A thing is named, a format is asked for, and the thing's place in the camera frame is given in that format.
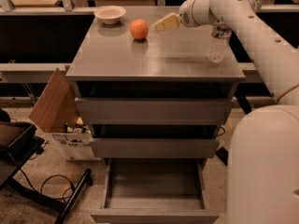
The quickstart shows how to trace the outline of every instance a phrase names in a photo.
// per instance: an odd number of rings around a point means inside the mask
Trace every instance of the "concrete floor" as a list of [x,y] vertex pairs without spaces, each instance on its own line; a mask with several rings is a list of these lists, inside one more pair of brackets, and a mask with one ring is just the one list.
[[[28,115],[32,107],[28,99],[0,98],[0,107],[5,109],[12,119],[17,121],[30,121]],[[220,140],[220,147],[229,149],[234,128],[244,116],[243,110],[236,105],[227,123],[223,126],[226,131],[225,135],[218,138]],[[40,130],[36,131],[36,135],[45,138],[45,134]],[[45,151],[41,155],[36,156],[36,158],[29,160],[22,169],[28,175],[32,185],[36,189],[40,189],[42,183],[51,175],[65,175],[76,184],[87,168],[92,170],[93,185],[85,187],[80,193],[77,202],[64,223],[89,224],[94,223],[90,213],[100,208],[102,199],[105,176],[105,167],[102,162],[66,161],[56,146],[52,142],[49,142],[45,146]],[[203,176],[206,184],[209,207],[211,210],[215,210],[220,214],[220,217],[215,223],[226,224],[227,167],[215,156],[207,162]],[[15,179],[25,187],[29,187],[21,172],[15,175]],[[59,198],[63,196],[64,191],[68,187],[68,183],[65,179],[56,177],[47,182],[43,188],[43,193],[50,197]],[[5,188],[0,191],[0,223],[48,224],[54,223],[57,215],[57,212],[37,203],[33,203],[11,189]]]

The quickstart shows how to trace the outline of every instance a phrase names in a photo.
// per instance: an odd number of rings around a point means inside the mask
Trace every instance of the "cardboard box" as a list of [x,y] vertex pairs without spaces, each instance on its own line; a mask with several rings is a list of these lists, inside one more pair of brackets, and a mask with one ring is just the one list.
[[74,128],[78,119],[75,93],[59,69],[51,76],[37,100],[29,119],[53,143],[68,161],[94,161],[89,133],[67,133],[66,125]]

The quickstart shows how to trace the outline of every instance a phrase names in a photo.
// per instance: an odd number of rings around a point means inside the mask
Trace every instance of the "orange ball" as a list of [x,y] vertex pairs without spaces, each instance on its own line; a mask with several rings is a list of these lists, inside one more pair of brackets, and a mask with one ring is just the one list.
[[130,25],[130,32],[132,37],[136,40],[145,39],[149,33],[148,23],[142,19],[132,21]]

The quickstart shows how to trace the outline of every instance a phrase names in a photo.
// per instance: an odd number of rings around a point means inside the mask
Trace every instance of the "white bowl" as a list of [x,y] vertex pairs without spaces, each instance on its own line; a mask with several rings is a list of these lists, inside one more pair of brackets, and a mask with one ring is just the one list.
[[126,13],[125,8],[118,6],[100,7],[94,11],[94,16],[105,24],[116,24]]

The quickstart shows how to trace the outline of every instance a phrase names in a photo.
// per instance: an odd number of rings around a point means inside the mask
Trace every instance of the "gray cabinet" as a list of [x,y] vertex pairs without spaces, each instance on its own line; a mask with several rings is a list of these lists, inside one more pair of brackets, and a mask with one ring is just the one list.
[[228,49],[206,60],[209,26],[134,41],[129,24],[149,25],[177,7],[127,7],[121,23],[94,21],[67,72],[93,154],[107,167],[101,223],[213,223],[202,170],[244,79]]

